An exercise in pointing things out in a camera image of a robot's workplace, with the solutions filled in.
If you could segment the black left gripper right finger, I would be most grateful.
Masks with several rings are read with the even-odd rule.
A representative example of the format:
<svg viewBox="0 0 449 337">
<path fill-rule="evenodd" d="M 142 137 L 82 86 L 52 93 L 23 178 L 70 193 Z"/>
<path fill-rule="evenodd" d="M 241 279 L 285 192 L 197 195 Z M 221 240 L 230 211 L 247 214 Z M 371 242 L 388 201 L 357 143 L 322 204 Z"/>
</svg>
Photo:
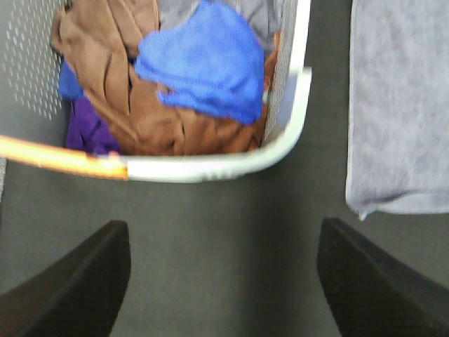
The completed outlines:
<svg viewBox="0 0 449 337">
<path fill-rule="evenodd" d="M 448 289 L 338 218 L 322 222 L 317 271 L 342 336 L 448 335 Z"/>
</svg>

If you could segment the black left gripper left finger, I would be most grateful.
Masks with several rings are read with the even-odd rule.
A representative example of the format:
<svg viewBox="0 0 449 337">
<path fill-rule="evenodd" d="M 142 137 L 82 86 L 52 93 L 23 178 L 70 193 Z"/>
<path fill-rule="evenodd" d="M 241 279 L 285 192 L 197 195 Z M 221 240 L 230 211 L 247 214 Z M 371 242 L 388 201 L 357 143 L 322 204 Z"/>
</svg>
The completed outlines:
<svg viewBox="0 0 449 337">
<path fill-rule="evenodd" d="M 2 336 L 109 336 L 131 272 L 127 223 L 112 220 L 1 295 Z"/>
</svg>

